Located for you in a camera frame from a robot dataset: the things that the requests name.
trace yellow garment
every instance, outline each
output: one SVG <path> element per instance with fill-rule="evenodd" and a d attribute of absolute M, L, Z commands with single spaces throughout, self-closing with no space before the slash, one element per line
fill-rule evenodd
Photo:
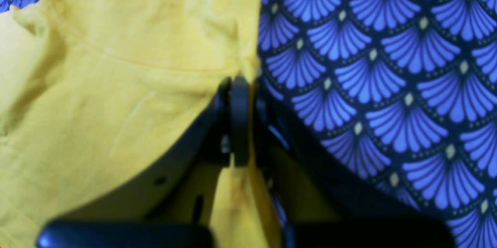
<path fill-rule="evenodd" d="M 253 80 L 258 19 L 259 0 L 41 0 L 0 14 L 0 247 L 32 248 L 48 219 L 157 159 L 223 78 Z M 249 238 L 220 244 L 262 247 L 243 214 L 230 229 Z"/>

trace hole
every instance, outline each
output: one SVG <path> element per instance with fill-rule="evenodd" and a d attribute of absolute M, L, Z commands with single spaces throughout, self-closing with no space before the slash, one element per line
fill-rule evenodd
<path fill-rule="evenodd" d="M 167 177 L 159 177 L 154 181 L 156 186 L 161 186 L 167 182 Z"/>
<path fill-rule="evenodd" d="M 192 223 L 198 224 L 198 222 L 200 222 L 200 216 L 202 215 L 203 207 L 204 207 L 204 196 L 197 195 L 197 198 L 195 199 L 195 205 L 193 206 Z"/>

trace yellow cloth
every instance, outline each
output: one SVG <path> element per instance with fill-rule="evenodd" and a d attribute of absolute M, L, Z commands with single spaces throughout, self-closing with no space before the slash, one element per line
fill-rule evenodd
<path fill-rule="evenodd" d="M 258 18 L 259 0 L 41 0 L 0 14 L 0 247 L 32 248 L 48 219 L 147 167 L 224 77 L 253 80 Z"/>

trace yellow fabric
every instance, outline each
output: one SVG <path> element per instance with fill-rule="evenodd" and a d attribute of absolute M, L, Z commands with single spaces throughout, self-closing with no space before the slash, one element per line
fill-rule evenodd
<path fill-rule="evenodd" d="M 259 0 L 41 0 L 0 14 L 0 247 L 32 248 L 48 219 L 143 170 L 222 78 L 253 80 L 258 17 Z M 222 174 L 217 210 L 233 211 L 226 184 L 245 176 Z M 242 207 L 230 230 L 253 239 L 226 240 L 214 218 L 220 244 L 266 245 Z"/>

